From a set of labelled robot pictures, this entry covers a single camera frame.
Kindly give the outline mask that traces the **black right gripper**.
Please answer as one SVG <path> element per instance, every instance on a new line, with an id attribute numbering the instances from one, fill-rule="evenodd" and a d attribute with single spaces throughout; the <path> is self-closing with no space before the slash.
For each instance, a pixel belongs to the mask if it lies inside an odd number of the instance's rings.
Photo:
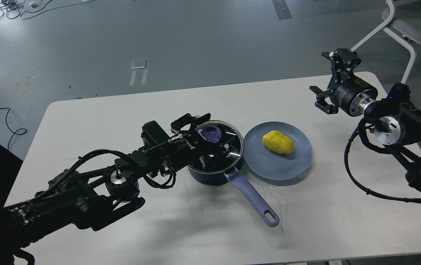
<path id="1" fill-rule="evenodd" d="M 366 81 L 355 77 L 354 69 L 362 60 L 357 52 L 341 48 L 333 52 L 322 52 L 321 56 L 330 61 L 332 77 L 330 84 L 337 87 L 322 91 L 318 86 L 309 86 L 315 94 L 315 106 L 325 114 L 338 114 L 339 108 L 349 116 L 362 115 L 361 102 L 366 99 L 376 99 L 378 90 Z M 326 99 L 334 94 L 334 104 Z"/>

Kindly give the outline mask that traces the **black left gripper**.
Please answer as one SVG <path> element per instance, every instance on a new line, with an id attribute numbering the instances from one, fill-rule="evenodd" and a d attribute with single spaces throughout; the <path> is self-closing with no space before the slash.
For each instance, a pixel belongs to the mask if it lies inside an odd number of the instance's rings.
<path id="1" fill-rule="evenodd" d="M 184 114 L 170 124 L 178 140 L 171 144 L 172 166 L 212 166 L 226 155 L 240 154 L 240 139 L 222 125 L 201 125 L 210 121 L 211 113 L 203 116 Z"/>

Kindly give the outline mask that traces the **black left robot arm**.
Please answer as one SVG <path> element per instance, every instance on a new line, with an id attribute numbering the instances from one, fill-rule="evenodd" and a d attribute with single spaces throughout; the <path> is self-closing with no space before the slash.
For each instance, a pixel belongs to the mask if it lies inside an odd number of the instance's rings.
<path id="1" fill-rule="evenodd" d="M 172 136 L 155 121 L 145 123 L 141 148 L 130 154 L 88 152 L 34 198 L 0 207 L 0 265 L 12 265 L 15 258 L 33 265 L 34 256 L 24 248 L 69 224 L 98 231 L 140 209 L 145 199 L 139 179 L 153 188 L 172 188 L 182 168 L 205 156 L 227 158 L 234 144 L 243 146 L 236 129 L 210 117 L 187 113 L 171 124 Z"/>

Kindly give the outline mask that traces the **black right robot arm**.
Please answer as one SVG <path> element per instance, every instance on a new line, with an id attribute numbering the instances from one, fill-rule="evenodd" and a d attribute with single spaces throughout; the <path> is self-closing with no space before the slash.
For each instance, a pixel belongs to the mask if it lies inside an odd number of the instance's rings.
<path id="1" fill-rule="evenodd" d="M 322 52 L 330 61 L 332 77 L 326 90 L 310 86 L 315 106 L 326 114 L 340 110 L 361 120 L 344 151 L 344 165 L 353 183 L 367 195 L 377 198 L 421 204 L 421 198 L 401 198 L 378 193 L 359 183 L 350 171 L 349 154 L 356 137 L 376 153 L 392 155 L 406 170 L 409 187 L 421 192 L 421 110 L 411 102 L 409 87 L 398 82 L 387 96 L 377 99 L 378 90 L 354 74 L 361 59 L 356 52 L 336 49 Z"/>

